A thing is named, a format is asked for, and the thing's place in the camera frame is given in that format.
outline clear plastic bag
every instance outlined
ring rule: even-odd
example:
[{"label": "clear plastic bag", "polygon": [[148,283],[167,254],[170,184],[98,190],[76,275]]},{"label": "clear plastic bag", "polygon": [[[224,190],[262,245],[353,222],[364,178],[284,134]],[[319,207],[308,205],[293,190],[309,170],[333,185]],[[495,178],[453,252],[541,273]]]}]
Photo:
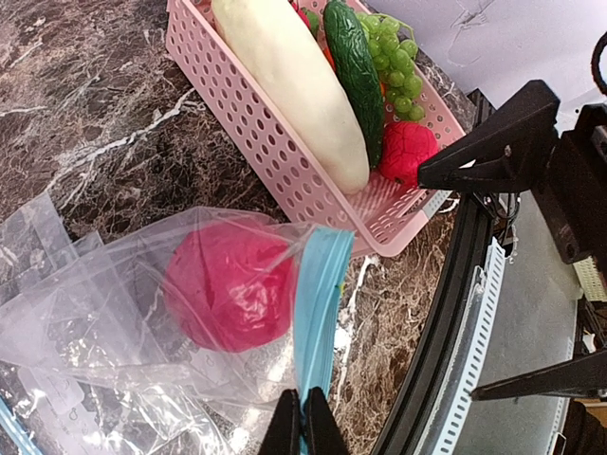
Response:
[{"label": "clear plastic bag", "polygon": [[282,390],[328,388],[352,242],[191,209],[0,307],[0,359],[45,390],[58,453],[251,451]]}]

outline red ball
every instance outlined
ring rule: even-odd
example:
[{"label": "red ball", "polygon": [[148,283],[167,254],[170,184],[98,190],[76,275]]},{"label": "red ball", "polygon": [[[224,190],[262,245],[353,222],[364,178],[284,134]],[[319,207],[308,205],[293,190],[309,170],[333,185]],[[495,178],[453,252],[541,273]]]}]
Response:
[{"label": "red ball", "polygon": [[419,165],[438,153],[434,133],[417,123],[399,121],[386,126],[379,172],[406,188],[416,188]]},{"label": "red ball", "polygon": [[263,346],[291,324],[297,265],[293,257],[279,261],[288,248],[272,227],[252,219],[194,231],[167,267],[165,304],[202,348],[240,353]]}]

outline cucumber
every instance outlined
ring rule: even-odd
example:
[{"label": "cucumber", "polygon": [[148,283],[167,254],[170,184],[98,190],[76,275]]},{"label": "cucumber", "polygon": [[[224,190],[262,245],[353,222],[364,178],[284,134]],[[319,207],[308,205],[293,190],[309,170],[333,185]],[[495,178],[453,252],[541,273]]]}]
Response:
[{"label": "cucumber", "polygon": [[336,75],[359,122],[373,169],[381,159],[384,105],[364,30],[354,10],[341,0],[330,0],[322,19]]}]

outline bunch of grapes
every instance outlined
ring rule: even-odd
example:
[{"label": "bunch of grapes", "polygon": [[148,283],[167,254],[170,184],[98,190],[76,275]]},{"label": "bunch of grapes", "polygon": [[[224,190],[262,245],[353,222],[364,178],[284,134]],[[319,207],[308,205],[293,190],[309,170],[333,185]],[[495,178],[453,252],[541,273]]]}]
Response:
[{"label": "bunch of grapes", "polygon": [[369,52],[386,87],[386,100],[403,120],[420,121],[426,116],[424,108],[413,103],[422,89],[422,80],[414,74],[417,44],[413,40],[398,39],[404,26],[384,14],[357,13],[369,42]]}]

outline grape stem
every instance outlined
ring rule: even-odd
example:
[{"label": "grape stem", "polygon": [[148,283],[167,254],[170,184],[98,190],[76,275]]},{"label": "grape stem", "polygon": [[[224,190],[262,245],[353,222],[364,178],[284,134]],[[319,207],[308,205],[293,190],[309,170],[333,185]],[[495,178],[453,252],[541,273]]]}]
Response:
[{"label": "grape stem", "polygon": [[380,17],[381,19],[387,19],[387,18],[394,19],[395,21],[397,21],[400,24],[401,27],[405,27],[406,29],[409,30],[409,34],[411,35],[411,41],[413,41],[414,43],[417,44],[417,41],[415,40],[415,37],[414,37],[414,29],[409,24],[405,24],[404,22],[399,21],[395,17],[392,17],[392,16],[390,16],[388,14],[382,14],[380,12],[374,12],[371,15],[372,16],[376,16],[376,17]]}]

